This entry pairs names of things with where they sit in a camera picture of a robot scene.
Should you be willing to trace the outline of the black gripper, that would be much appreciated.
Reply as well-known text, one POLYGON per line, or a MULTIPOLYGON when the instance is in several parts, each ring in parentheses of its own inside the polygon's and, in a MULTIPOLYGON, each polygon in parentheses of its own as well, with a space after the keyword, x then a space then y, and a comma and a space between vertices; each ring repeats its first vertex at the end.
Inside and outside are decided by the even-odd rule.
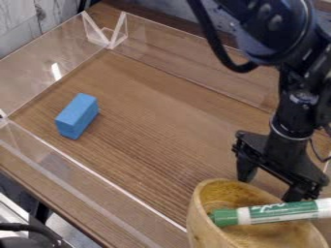
POLYGON ((267 135, 238 131, 232 146, 238 180, 250 183, 262 169, 288 185, 284 202, 315 200, 330 178, 307 152, 312 132, 314 128, 286 129, 274 123, 267 135))

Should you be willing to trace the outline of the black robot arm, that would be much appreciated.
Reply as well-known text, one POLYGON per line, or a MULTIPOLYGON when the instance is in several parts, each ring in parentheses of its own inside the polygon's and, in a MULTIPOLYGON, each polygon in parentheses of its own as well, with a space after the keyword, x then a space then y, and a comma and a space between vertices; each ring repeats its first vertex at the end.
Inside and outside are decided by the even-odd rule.
POLYGON ((315 130, 331 134, 331 34, 311 0, 216 2, 238 21, 238 45, 250 60, 279 71, 270 132, 235 134, 238 179, 248 182, 264 170, 288 185, 287 202, 316 199, 330 179, 307 146, 315 130))

